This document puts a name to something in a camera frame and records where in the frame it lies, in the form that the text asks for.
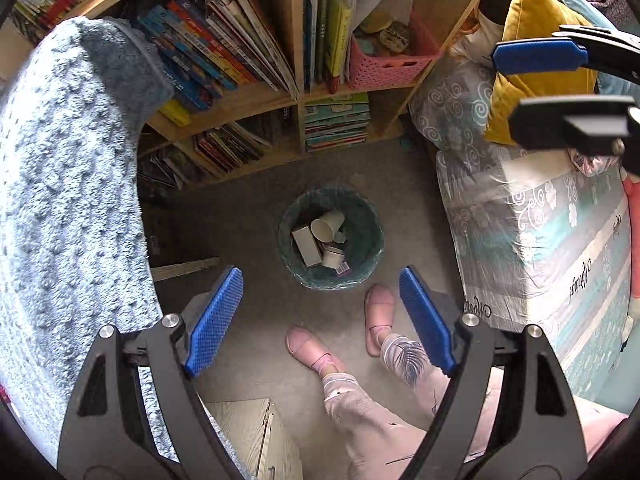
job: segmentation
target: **trash can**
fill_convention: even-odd
[[[347,237],[338,247],[345,253],[350,270],[337,274],[334,269],[302,261],[291,231],[338,209],[344,213],[340,231]],[[360,193],[348,186],[323,186],[309,189],[291,204],[280,220],[278,246],[282,261],[292,275],[313,290],[339,290],[366,280],[376,268],[385,245],[385,236],[375,208]]]

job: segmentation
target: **person's leg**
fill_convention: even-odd
[[[420,342],[392,332],[393,315],[388,314],[388,304],[393,301],[391,291],[380,285],[372,287],[367,293],[366,317],[377,319],[380,325],[367,326],[367,331],[371,333],[374,345],[380,348],[380,359],[385,367],[412,389],[418,404],[428,415],[435,416],[449,385],[449,378],[431,364]],[[494,426],[501,387],[502,370],[492,368],[468,459],[482,455],[486,449]],[[582,425],[587,454],[591,458],[626,415],[579,397],[574,397],[574,401]]]
[[[345,434],[351,480],[397,480],[425,432],[373,401],[355,377],[310,332],[295,327],[287,334],[289,352],[322,379],[324,406]]]

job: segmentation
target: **light blue wall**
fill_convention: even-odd
[[[618,365],[611,371],[596,402],[619,412],[631,412],[640,397],[640,322],[631,331]]]

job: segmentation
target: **blue gripper pad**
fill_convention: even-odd
[[[589,62],[587,51],[569,38],[498,43],[495,69],[503,75],[530,72],[570,72]]]
[[[189,355],[184,368],[192,377],[197,376],[213,361],[242,300],[244,281],[240,269],[232,267],[220,281],[218,290],[191,332]]]
[[[399,286],[400,298],[429,361],[449,375],[456,367],[449,328],[428,296],[420,277],[410,267],[400,272]]]

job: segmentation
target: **pajama pants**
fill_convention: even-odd
[[[422,345],[390,334],[383,342],[380,359],[411,388],[420,407],[433,420],[449,378],[431,365]],[[501,384],[502,370],[492,368],[468,460],[482,455],[486,449]],[[425,431],[407,424],[372,400],[352,375],[329,374],[322,380],[322,387],[327,413],[347,439],[350,480],[397,480],[414,456]],[[574,401],[591,458],[626,415],[579,397],[574,397]]]

